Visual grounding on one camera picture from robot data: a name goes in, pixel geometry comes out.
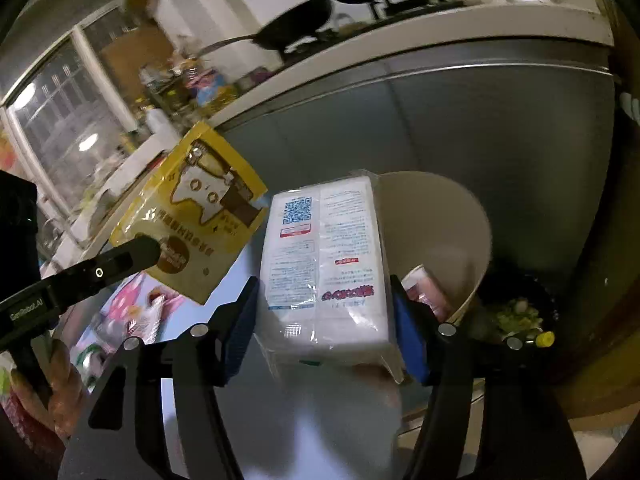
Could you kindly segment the beige round trash bin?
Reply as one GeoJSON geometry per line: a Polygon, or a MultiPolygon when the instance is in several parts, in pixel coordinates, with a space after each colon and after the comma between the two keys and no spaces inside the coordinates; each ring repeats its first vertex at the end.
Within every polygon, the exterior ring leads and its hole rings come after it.
{"type": "Polygon", "coordinates": [[[424,266],[452,307],[448,321],[459,323],[491,257],[483,206],[458,182],[423,171],[380,174],[376,199],[388,272],[404,278],[424,266]]]}

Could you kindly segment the white tissue pack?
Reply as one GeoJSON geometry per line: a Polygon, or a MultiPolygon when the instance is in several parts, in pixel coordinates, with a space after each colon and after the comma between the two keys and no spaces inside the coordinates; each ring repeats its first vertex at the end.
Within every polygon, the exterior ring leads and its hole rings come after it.
{"type": "Polygon", "coordinates": [[[361,170],[273,196],[255,328],[273,376],[299,364],[379,366],[404,379],[377,184],[361,170]]]}

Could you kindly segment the grey cabinet fronts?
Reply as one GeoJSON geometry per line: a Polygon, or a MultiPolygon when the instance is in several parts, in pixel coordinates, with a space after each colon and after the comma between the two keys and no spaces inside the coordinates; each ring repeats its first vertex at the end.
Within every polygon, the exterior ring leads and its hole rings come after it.
{"type": "Polygon", "coordinates": [[[584,248],[608,171],[609,57],[568,40],[446,44],[303,84],[217,129],[272,192],[356,169],[441,174],[480,200],[499,252],[560,268],[584,248]]]}

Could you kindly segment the blue cartoon pig tablecloth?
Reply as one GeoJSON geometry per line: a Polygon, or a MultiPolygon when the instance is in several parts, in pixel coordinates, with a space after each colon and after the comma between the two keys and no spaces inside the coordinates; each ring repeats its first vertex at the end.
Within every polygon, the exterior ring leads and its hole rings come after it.
{"type": "Polygon", "coordinates": [[[158,344],[123,344],[66,448],[63,479],[398,479],[404,389],[376,365],[268,367],[250,341],[239,373],[217,375],[221,345],[198,324],[245,295],[236,264],[203,313],[158,344]]]}

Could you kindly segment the black frying pan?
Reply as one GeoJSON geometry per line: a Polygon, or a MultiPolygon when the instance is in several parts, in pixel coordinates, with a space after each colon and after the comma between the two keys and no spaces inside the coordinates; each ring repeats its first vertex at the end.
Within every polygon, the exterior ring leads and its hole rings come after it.
{"type": "Polygon", "coordinates": [[[198,56],[213,53],[241,41],[251,41],[264,50],[282,52],[303,38],[316,36],[330,20],[332,13],[331,0],[307,0],[274,18],[254,34],[220,40],[202,47],[198,56]]]}

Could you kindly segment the gas stove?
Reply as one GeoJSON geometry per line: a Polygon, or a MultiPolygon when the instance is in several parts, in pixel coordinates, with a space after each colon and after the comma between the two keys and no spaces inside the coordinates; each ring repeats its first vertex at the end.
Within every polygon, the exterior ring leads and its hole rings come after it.
{"type": "Polygon", "coordinates": [[[364,5],[369,13],[368,18],[355,18],[352,13],[338,10],[335,0],[311,0],[315,1],[318,3],[312,10],[320,9],[319,18],[324,18],[324,22],[305,35],[290,40],[279,49],[278,55],[284,62],[299,60],[334,44],[406,18],[417,18],[466,6],[462,0],[374,0],[364,5]]]}

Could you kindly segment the barred kitchen window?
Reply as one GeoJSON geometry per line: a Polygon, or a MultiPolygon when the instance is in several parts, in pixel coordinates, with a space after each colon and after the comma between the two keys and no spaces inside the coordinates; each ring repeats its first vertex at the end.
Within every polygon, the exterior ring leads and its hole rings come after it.
{"type": "Polygon", "coordinates": [[[107,102],[71,32],[17,81],[9,94],[9,118],[66,216],[81,211],[88,189],[104,185],[150,136],[148,128],[123,120],[107,102]]]}

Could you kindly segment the cooking oil bottle blue label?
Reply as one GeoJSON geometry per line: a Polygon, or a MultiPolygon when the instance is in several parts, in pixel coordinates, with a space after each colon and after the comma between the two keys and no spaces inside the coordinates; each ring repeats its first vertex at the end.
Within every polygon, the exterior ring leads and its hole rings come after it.
{"type": "Polygon", "coordinates": [[[209,70],[195,83],[195,101],[198,107],[217,113],[238,98],[238,90],[233,84],[228,84],[221,73],[209,70]]]}

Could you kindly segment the white plastic jug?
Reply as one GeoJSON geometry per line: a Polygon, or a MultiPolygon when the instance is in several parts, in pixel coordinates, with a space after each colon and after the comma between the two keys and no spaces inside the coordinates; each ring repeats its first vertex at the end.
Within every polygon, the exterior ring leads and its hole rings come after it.
{"type": "Polygon", "coordinates": [[[159,136],[169,146],[176,146],[182,136],[161,108],[150,107],[145,112],[145,122],[154,136],[159,136]]]}

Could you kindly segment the yellow cartoon snack pouch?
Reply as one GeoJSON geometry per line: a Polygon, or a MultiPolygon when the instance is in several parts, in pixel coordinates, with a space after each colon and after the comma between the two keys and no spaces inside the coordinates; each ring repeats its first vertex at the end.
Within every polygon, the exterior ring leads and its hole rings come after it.
{"type": "Polygon", "coordinates": [[[267,209],[258,173],[206,122],[198,122],[151,174],[111,232],[119,246],[154,238],[160,258],[148,273],[198,304],[228,273],[267,209]]]}

